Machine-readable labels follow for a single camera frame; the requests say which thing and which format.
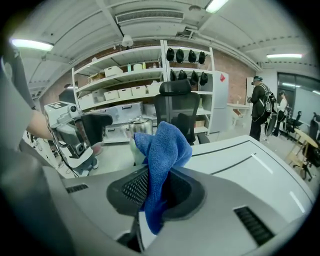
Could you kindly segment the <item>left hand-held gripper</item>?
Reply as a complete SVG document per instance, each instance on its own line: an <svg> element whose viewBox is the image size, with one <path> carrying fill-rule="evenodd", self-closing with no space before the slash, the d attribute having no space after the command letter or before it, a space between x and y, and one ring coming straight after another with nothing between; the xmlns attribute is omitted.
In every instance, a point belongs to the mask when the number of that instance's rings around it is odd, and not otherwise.
<svg viewBox="0 0 320 256"><path fill-rule="evenodd" d="M74 103L64 101L47 104L44 111L53 142L66 165L69 168L96 166L91 146L102 142L105 127L113 124L112 116L100 112L81 116Z"/></svg>

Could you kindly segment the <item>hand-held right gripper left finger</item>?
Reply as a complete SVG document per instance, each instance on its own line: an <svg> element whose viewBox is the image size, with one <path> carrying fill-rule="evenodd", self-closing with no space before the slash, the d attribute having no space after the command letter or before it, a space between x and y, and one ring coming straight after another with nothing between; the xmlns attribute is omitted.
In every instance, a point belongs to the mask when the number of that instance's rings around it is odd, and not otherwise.
<svg viewBox="0 0 320 256"><path fill-rule="evenodd" d="M106 197L121 215L136 215L143 206L149 183L149 169L143 167L113 181L106 191Z"/></svg>

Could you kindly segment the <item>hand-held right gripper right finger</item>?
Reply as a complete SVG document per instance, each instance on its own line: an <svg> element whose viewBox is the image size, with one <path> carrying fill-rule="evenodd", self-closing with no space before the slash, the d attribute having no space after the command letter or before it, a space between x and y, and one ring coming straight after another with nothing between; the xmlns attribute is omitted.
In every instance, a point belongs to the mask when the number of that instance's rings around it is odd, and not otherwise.
<svg viewBox="0 0 320 256"><path fill-rule="evenodd" d="M191 218L202 207L206 191L191 169L173 167L162 186L162 198L165 210L161 219L181 221Z"/></svg>

